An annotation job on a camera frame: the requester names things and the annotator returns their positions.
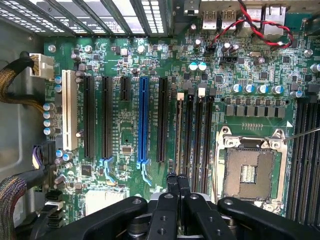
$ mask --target electrolytic capacitor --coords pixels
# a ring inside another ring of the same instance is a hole
[[[207,64],[205,62],[200,62],[200,64],[198,65],[198,70],[200,72],[204,72],[207,69]]]
[[[63,149],[58,149],[57,151],[55,151],[55,155],[57,158],[62,158],[65,153],[66,151]]]
[[[62,93],[62,86],[60,84],[55,85],[54,91],[58,94]]]
[[[81,60],[82,60],[82,58],[79,55],[75,54],[75,53],[71,54],[71,59],[73,61],[75,61],[75,62],[81,62]]]
[[[319,73],[320,72],[320,63],[311,65],[310,71],[315,73],[315,74]]]
[[[66,180],[66,177],[64,175],[60,175],[58,176],[53,182],[54,184],[60,184],[62,183],[64,180]]]
[[[56,129],[54,127],[46,127],[45,129],[43,129],[43,133],[46,136],[51,136],[53,134],[55,134]]]
[[[74,158],[74,154],[71,151],[66,152],[65,154],[63,154],[62,159],[63,161],[70,161]]]
[[[304,96],[304,93],[302,91],[292,91],[290,92],[290,96],[292,98],[298,99],[298,98],[302,98]]]
[[[261,57],[256,58],[255,60],[253,60],[253,65],[259,66],[259,65],[264,64],[265,61],[266,61],[265,58],[261,56]]]
[[[240,84],[234,84],[231,86],[231,91],[233,93],[240,93],[242,91],[242,86]]]
[[[268,86],[267,85],[260,85],[256,88],[256,92],[258,94],[266,94],[268,92]]]
[[[239,45],[234,44],[234,45],[232,45],[232,46],[229,48],[229,53],[233,54],[233,53],[235,53],[236,51],[238,51],[239,48],[240,48]]]
[[[195,41],[194,41],[194,45],[193,47],[195,49],[199,49],[201,47],[201,40],[199,38],[197,38]]]
[[[53,119],[46,119],[43,121],[43,125],[48,128],[55,125],[55,121]]]
[[[272,92],[273,94],[282,94],[282,93],[284,92],[284,87],[283,87],[283,86],[280,86],[280,85],[278,85],[278,86],[273,86],[273,87],[271,88],[271,92]]]
[[[197,68],[198,68],[198,65],[197,65],[195,62],[191,62],[191,63],[189,64],[189,70],[190,70],[191,72],[196,71]]]
[[[231,44],[228,43],[228,42],[225,42],[221,47],[221,52],[222,53],[226,53],[229,50],[230,47],[231,47]]]
[[[244,86],[243,91],[247,94],[253,93],[255,87],[252,84],[247,84]]]
[[[45,111],[54,110],[55,107],[55,104],[52,102],[46,102],[45,104],[43,104],[43,110]]]
[[[54,111],[44,111],[43,112],[43,118],[44,119],[51,119],[55,116],[55,112]]]

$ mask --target screw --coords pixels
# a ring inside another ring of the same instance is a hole
[[[55,45],[49,45],[48,46],[48,51],[50,52],[50,53],[55,53],[56,52],[56,46]]]
[[[191,195],[190,195],[190,198],[191,198],[191,199],[198,199],[199,196],[198,196],[197,194],[191,194]]]
[[[224,200],[224,203],[227,204],[227,205],[232,205],[232,204],[234,204],[234,202],[233,202],[232,200],[230,200],[230,199]]]

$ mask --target connector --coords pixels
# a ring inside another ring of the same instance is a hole
[[[47,80],[53,80],[54,76],[54,59],[50,56],[45,56],[39,53],[30,53],[30,57],[35,57],[34,64],[38,66],[39,71],[34,71],[30,68],[30,76],[38,77]]]
[[[62,137],[63,150],[78,147],[77,133],[77,91],[75,72],[62,70]]]

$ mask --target black ram slot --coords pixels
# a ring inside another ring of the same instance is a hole
[[[192,132],[192,120],[194,113],[194,95],[188,94],[186,100],[185,111],[185,137],[184,137],[184,149],[183,149],[183,174],[189,175],[190,164],[190,147],[191,147],[191,132]]]
[[[102,158],[112,157],[112,77],[102,77]]]
[[[193,169],[192,169],[192,192],[198,192],[199,180],[199,164],[200,164],[200,150],[201,150],[201,131],[202,131],[202,112],[203,112],[203,98],[198,97],[195,104],[195,136],[193,148]]]
[[[121,77],[120,79],[120,100],[131,100],[131,79],[129,77]]]
[[[211,121],[212,121],[212,107],[214,103],[213,96],[207,98],[205,104],[205,122],[204,122],[204,140],[203,140],[203,154],[201,165],[201,193],[207,193],[207,180],[210,162],[210,141],[211,141]]]
[[[159,78],[158,100],[158,136],[156,161],[163,163],[166,159],[166,139],[168,123],[168,78]]]
[[[95,156],[96,123],[95,79],[93,76],[84,77],[83,122],[84,157],[93,158]]]

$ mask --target black pcie slot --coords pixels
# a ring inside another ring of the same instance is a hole
[[[184,110],[184,101],[178,99],[176,104],[176,130],[175,130],[175,172],[180,174],[181,167],[181,136],[182,136],[182,127],[183,127],[183,110]]]
[[[203,98],[199,98],[195,104],[195,136],[193,148],[193,169],[192,169],[192,192],[198,192],[198,179],[199,179],[199,158],[201,150],[201,130],[202,130],[202,111],[203,111]]]
[[[102,77],[102,158],[112,157],[113,98],[112,77]]]
[[[191,132],[192,132],[192,118],[194,112],[194,95],[188,94],[186,99],[186,111],[185,111],[185,137],[184,137],[184,149],[183,149],[183,174],[189,175],[190,164],[190,146],[191,146]]]
[[[95,79],[93,76],[84,77],[83,122],[84,157],[93,158],[95,156],[96,122]]]
[[[159,78],[158,100],[158,135],[156,161],[163,163],[166,159],[166,139],[168,123],[168,78]]]
[[[212,121],[212,107],[214,98],[209,96],[205,104],[205,122],[204,122],[204,140],[203,140],[203,154],[202,154],[202,170],[201,170],[201,193],[207,193],[207,180],[210,161],[210,141],[211,141],[211,121]]]

